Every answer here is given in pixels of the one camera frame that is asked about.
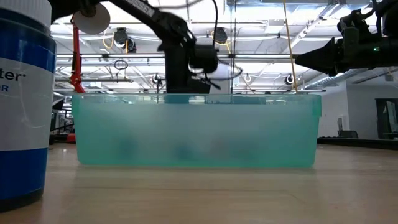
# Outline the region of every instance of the translucent plastic bin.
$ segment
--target translucent plastic bin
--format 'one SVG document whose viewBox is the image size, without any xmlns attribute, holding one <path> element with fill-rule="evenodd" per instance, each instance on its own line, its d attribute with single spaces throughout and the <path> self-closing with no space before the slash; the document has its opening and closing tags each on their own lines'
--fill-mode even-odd
<svg viewBox="0 0 398 224">
<path fill-rule="evenodd" d="M 74 95 L 82 164 L 309 167 L 318 95 Z"/>
</svg>

